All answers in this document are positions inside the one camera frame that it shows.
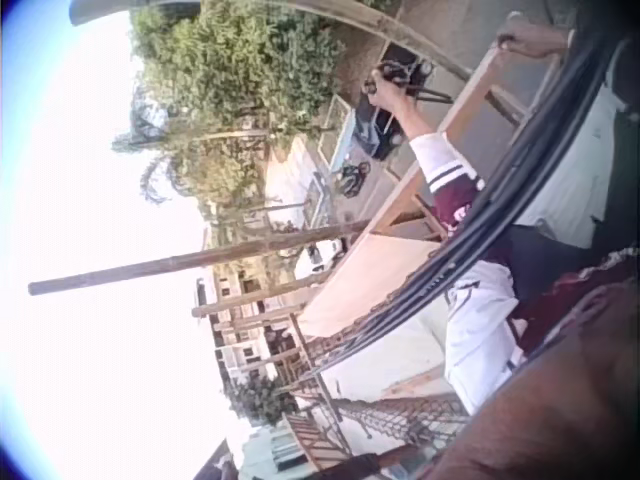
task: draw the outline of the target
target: sky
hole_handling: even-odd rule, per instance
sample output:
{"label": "sky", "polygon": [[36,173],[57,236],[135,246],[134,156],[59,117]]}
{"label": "sky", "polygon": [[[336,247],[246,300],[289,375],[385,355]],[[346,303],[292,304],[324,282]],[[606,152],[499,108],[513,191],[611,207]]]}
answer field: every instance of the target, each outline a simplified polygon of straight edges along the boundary
{"label": "sky", "polygon": [[23,1],[2,26],[2,442],[34,479],[192,478],[238,425],[190,316],[201,272],[27,293],[202,244],[195,203],[146,203],[150,157],[110,149],[136,73],[128,13],[72,27],[67,9]]}

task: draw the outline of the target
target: green foliage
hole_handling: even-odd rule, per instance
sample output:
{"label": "green foliage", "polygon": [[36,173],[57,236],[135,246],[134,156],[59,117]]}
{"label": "green foliage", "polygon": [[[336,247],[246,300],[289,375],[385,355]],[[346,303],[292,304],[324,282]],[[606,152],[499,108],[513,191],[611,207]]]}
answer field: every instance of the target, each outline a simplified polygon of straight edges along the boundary
{"label": "green foliage", "polygon": [[211,2],[178,21],[157,8],[132,17],[133,51],[159,103],[224,126],[266,109],[279,131],[311,126],[335,90],[342,50],[320,17],[246,2]]}
{"label": "green foliage", "polygon": [[225,391],[231,409],[239,417],[264,421],[275,425],[284,413],[296,412],[298,407],[290,393],[278,395],[279,380],[251,377],[247,383],[236,383]]}
{"label": "green foliage", "polygon": [[246,150],[239,142],[197,141],[170,144],[145,169],[140,190],[144,198],[160,204],[167,200],[158,183],[168,180],[180,195],[198,199],[205,219],[213,220],[209,204],[242,206],[262,198],[260,152]]}

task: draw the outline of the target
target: house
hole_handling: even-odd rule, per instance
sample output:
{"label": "house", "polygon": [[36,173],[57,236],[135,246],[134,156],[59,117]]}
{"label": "house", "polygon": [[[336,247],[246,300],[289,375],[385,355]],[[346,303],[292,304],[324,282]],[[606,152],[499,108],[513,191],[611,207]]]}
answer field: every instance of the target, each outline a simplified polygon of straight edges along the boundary
{"label": "house", "polygon": [[[209,248],[210,242],[211,229],[207,228],[204,232],[203,249]],[[233,264],[203,268],[201,278],[196,282],[196,304],[201,306],[216,303],[218,299],[232,298],[266,288],[265,266],[259,260],[243,259]],[[280,323],[246,330],[219,331],[216,330],[216,325],[255,317],[286,305],[300,303],[305,299],[305,292],[294,292],[291,295],[266,298],[208,315],[216,348],[215,355],[225,384],[244,383],[252,376],[279,376],[279,365],[265,364],[264,360],[281,351],[294,348],[295,344],[287,332],[287,319]]]}

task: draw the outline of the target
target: man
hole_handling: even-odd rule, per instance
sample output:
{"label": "man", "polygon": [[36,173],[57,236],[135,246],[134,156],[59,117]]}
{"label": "man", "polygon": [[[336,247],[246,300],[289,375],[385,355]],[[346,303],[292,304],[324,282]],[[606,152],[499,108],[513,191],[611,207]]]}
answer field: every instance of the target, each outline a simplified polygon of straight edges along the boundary
{"label": "man", "polygon": [[[543,56],[566,49],[571,33],[535,26],[515,15],[499,39],[503,48]],[[392,113],[402,126],[434,196],[439,219],[453,234],[478,193],[476,172],[446,135],[434,132],[400,87],[384,80],[378,70],[372,77],[376,93],[369,95],[369,101]],[[602,264],[592,263],[597,267],[580,271],[586,258],[580,258],[581,253],[586,251],[545,239],[537,232],[524,233],[527,235],[521,235],[522,241],[531,247],[518,257],[532,257],[530,270],[522,274],[518,265],[527,258],[516,258],[509,239],[502,238],[446,295],[450,311],[445,377],[470,414],[511,376],[576,302],[599,285],[624,280],[634,273],[637,249],[618,252]],[[569,257],[575,259],[565,262]],[[580,273],[564,277],[549,294],[540,296],[567,271]],[[523,297],[514,290],[516,272],[523,279],[516,282],[519,290],[527,290],[523,285],[535,280],[527,302],[520,302]]]}
{"label": "man", "polygon": [[610,285],[471,419],[429,480],[637,479],[638,284]]}

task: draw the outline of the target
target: maroon and white jersey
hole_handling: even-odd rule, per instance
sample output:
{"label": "maroon and white jersey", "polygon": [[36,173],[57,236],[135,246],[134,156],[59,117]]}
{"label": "maroon and white jersey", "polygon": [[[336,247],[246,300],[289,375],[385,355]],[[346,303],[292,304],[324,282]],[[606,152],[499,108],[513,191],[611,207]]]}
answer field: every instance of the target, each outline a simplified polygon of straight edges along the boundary
{"label": "maroon and white jersey", "polygon": [[[452,234],[478,194],[478,175],[442,134],[418,137],[411,147],[437,215]],[[638,253],[638,248],[611,253],[599,265],[565,274],[547,293],[520,303],[508,268],[508,248],[499,242],[492,245],[445,295],[445,377],[467,411],[473,414],[511,376],[525,353],[567,322],[576,305],[597,297],[601,286],[636,275]]]}
{"label": "maroon and white jersey", "polygon": [[[479,191],[477,173],[442,134],[411,141],[440,221],[455,232]],[[510,375],[522,351],[506,319],[518,304],[511,272],[496,254],[479,260],[446,294],[445,378],[470,414]]]}

